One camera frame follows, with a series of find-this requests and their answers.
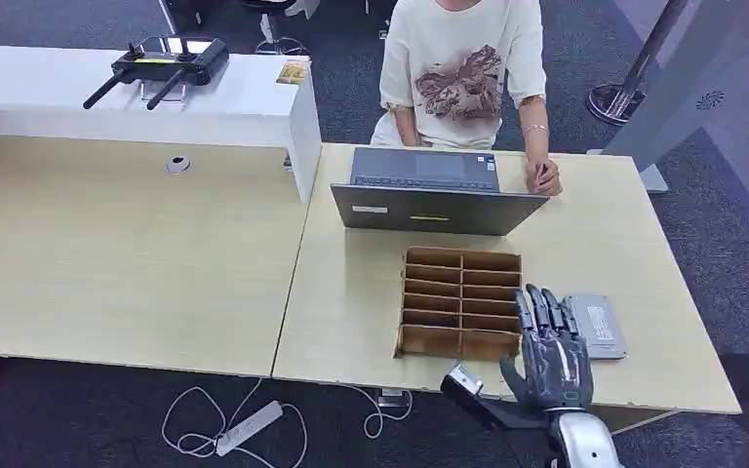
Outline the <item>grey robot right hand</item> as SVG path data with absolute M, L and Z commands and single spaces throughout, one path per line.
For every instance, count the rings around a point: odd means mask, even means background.
M 567 305 L 546 288 L 528 283 L 516 291 L 524 371 L 504 356 L 499 368 L 517 401 L 537 410 L 583 409 L 592 402 L 594 379 L 586 340 Z

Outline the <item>person's left hand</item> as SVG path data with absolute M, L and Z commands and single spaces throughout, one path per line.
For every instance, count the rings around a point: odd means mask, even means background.
M 552 197 L 563 191 L 558 166 L 549 158 L 530 159 L 525 173 L 526 186 L 531 194 Z

